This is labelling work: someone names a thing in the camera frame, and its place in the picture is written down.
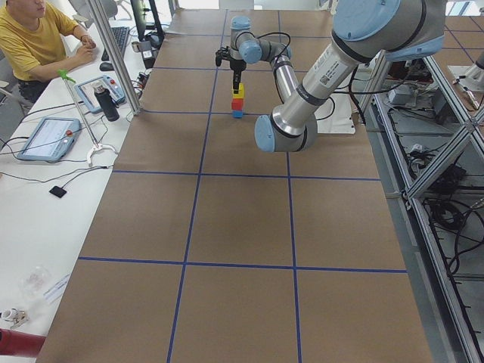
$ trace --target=man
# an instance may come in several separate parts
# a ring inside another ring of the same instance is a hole
[[[0,49],[19,79],[22,96],[36,102],[58,70],[91,62],[96,44],[87,31],[45,0],[7,0],[0,8]],[[61,39],[73,35],[82,46],[66,57]]]

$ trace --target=green clamp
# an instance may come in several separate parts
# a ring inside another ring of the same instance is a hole
[[[58,70],[57,73],[59,73],[59,76],[62,78],[62,79],[66,79],[68,81],[71,81],[73,83],[76,83],[76,81],[72,78],[70,78],[68,75],[67,75],[67,71],[66,70]]]

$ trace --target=stacked blocks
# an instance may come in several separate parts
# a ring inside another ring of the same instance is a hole
[[[232,116],[236,119],[240,119],[244,115],[244,97],[244,84],[240,83],[238,93],[235,93],[235,90],[232,90]]]

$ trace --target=man's arm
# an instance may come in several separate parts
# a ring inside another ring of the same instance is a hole
[[[83,45],[77,50],[76,55],[58,62],[35,66],[28,73],[40,82],[47,82],[59,77],[58,70],[73,70],[76,67],[87,64],[93,60],[92,48]]]
[[[74,28],[73,35],[82,42],[82,45],[85,45],[91,49],[96,48],[96,43],[94,42],[94,40],[92,40],[87,30],[84,29],[84,26],[76,26]]]

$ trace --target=man's hand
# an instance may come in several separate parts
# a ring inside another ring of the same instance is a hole
[[[82,36],[81,37],[82,46],[86,48],[94,49],[96,48],[96,43],[92,40],[91,36]]]
[[[76,56],[79,62],[79,65],[87,64],[94,60],[94,55],[92,54],[92,48],[88,47],[87,45],[83,45],[79,49],[77,49]]]

